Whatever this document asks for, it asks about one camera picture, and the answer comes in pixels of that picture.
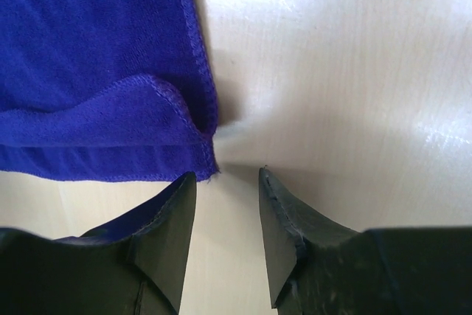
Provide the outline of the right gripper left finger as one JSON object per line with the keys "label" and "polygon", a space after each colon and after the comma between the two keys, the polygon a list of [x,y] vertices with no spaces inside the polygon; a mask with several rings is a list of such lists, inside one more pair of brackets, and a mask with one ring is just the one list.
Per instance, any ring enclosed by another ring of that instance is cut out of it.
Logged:
{"label": "right gripper left finger", "polygon": [[196,205],[184,173],[79,237],[1,229],[3,314],[177,314]]}

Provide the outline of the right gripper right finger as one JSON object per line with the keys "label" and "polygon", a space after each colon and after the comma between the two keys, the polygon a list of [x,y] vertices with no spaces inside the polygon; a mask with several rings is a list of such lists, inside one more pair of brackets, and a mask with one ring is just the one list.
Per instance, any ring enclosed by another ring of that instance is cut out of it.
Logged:
{"label": "right gripper right finger", "polygon": [[272,308],[279,314],[469,314],[471,228],[356,232],[259,171]]}

